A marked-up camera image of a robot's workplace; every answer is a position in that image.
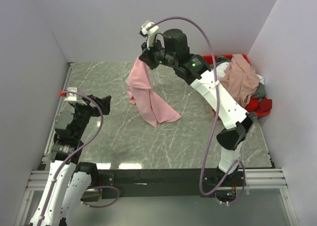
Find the pink t shirt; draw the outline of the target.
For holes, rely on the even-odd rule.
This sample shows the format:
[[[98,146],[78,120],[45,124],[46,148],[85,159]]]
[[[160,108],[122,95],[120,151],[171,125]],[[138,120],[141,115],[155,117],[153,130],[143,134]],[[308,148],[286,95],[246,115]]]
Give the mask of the pink t shirt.
[[[181,115],[153,91],[148,66],[139,58],[136,58],[126,83],[129,103],[137,107],[143,120],[152,127],[181,119]]]

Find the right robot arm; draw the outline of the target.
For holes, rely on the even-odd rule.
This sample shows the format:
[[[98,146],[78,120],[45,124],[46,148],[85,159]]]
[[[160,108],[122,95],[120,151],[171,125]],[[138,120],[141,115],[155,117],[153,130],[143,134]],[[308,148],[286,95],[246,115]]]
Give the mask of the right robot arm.
[[[169,29],[157,39],[158,31],[141,29],[146,38],[139,59],[150,69],[158,65],[171,67],[175,74],[196,90],[214,110],[218,110],[224,129],[216,136],[221,146],[217,180],[228,186],[234,179],[240,150],[257,116],[242,108],[214,77],[214,69],[201,55],[190,53],[187,36],[180,29]]]

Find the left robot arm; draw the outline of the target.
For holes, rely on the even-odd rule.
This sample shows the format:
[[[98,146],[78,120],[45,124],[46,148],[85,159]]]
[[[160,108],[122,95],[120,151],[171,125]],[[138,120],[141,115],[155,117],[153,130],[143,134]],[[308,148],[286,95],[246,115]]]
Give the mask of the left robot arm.
[[[72,211],[89,187],[98,187],[100,177],[96,164],[79,162],[82,135],[93,117],[110,113],[111,96],[64,94],[74,111],[61,111],[55,117],[49,176],[31,218],[31,226],[68,226]]]

